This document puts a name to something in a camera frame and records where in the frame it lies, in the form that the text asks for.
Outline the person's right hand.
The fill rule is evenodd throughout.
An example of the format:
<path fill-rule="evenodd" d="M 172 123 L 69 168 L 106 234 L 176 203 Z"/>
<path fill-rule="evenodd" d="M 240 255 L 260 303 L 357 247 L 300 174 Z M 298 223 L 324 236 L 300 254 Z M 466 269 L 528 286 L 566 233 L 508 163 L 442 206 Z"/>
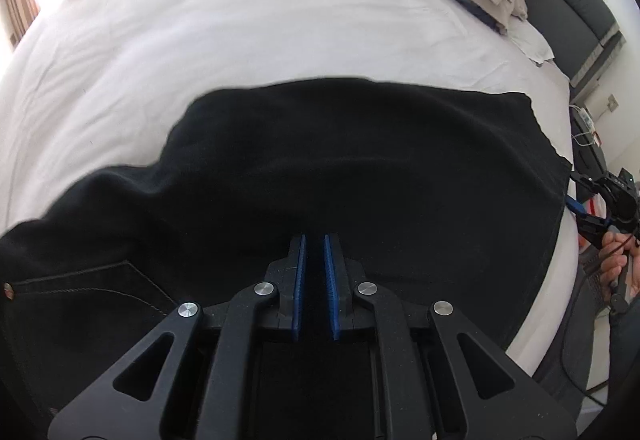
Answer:
<path fill-rule="evenodd" d="M 606 302 L 612 295 L 612 284 L 622 274 L 628 259 L 632 261 L 631 268 L 627 272 L 626 285 L 629 296 L 634 299 L 640 288 L 640 250 L 637 238 L 617 232 L 606 232 L 602 239 L 602 248 L 599 252 L 600 285 L 602 296 Z"/>

